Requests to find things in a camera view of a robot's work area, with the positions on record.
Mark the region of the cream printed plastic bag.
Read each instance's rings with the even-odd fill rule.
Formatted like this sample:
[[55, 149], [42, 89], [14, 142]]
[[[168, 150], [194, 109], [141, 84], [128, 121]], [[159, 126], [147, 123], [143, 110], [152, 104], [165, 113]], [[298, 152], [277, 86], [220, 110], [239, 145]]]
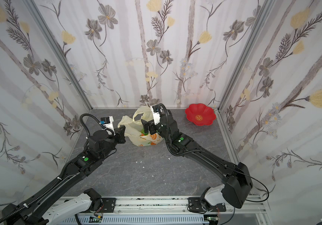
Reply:
[[117, 127], [126, 127], [124, 135], [128, 137], [135, 146], [157, 145], [163, 141], [163, 138], [157, 133], [154, 135], [148, 134], [146, 136], [141, 136], [140, 133], [140, 131], [143, 129], [141, 119], [150, 118], [151, 108], [149, 106], [142, 106], [137, 109], [132, 117], [127, 115], [123, 116]]

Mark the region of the red flower-shaped plate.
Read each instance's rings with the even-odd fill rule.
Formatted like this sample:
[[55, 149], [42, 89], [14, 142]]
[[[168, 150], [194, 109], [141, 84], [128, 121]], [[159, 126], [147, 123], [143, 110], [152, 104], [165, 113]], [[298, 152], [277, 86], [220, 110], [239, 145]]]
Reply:
[[197, 126], [209, 126], [216, 120], [214, 110], [204, 104], [191, 104], [185, 113], [187, 120]]

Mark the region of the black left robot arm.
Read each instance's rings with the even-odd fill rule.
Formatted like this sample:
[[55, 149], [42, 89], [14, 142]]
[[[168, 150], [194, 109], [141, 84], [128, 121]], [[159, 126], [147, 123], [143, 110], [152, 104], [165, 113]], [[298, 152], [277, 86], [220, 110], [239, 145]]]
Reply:
[[60, 174], [36, 194], [18, 205], [9, 204], [2, 210], [0, 224], [41, 225], [48, 223], [44, 214], [69, 189], [100, 167], [117, 144], [125, 140], [125, 126], [115, 129], [109, 136], [106, 130], [98, 130], [86, 141], [86, 149], [67, 162]]

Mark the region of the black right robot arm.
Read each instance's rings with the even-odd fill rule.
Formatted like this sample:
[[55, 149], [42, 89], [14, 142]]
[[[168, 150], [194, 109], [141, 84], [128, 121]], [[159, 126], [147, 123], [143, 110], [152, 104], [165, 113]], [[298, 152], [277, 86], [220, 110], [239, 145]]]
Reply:
[[163, 115], [160, 121], [141, 120], [144, 131], [158, 134], [164, 140], [169, 152], [176, 157], [186, 157], [218, 176], [221, 186], [211, 187], [202, 195], [206, 206], [227, 202], [233, 207], [243, 207], [253, 188], [250, 172], [243, 163], [228, 162], [203, 148], [193, 138], [181, 132], [171, 114]]

